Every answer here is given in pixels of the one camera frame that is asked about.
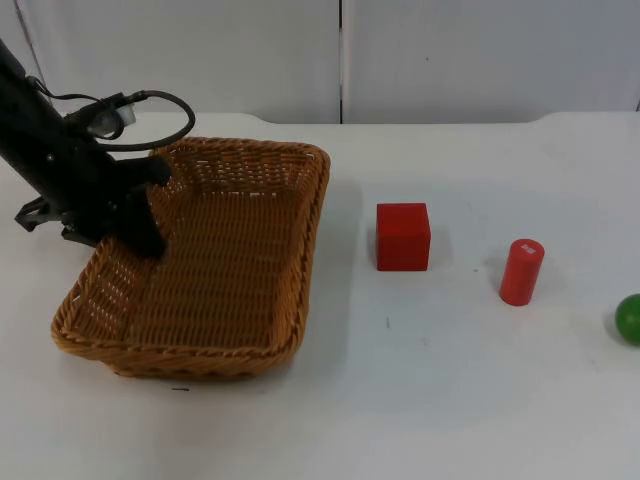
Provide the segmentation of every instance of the tabletop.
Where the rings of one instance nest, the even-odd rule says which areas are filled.
[[[170,133],[141,114],[127,140]],[[13,217],[0,164],[0,458],[11,479],[636,479],[640,115],[503,125],[276,125],[200,114],[193,135],[313,143],[332,159],[304,342],[252,380],[120,378],[53,344],[91,249]],[[426,202],[426,272],[378,272],[376,204]],[[531,304],[497,295],[509,244],[546,257]]]

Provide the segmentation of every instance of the red cube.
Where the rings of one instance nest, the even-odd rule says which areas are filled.
[[[431,230],[424,203],[379,203],[378,270],[418,271],[429,264]]]

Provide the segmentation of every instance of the white wall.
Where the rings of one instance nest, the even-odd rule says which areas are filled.
[[[522,121],[640,98],[638,0],[344,0],[343,22],[346,122]]]
[[[338,121],[337,0],[21,4],[54,92],[161,89],[198,111],[247,112],[275,122]]]
[[[39,76],[11,0],[0,0],[0,38],[31,75]]]

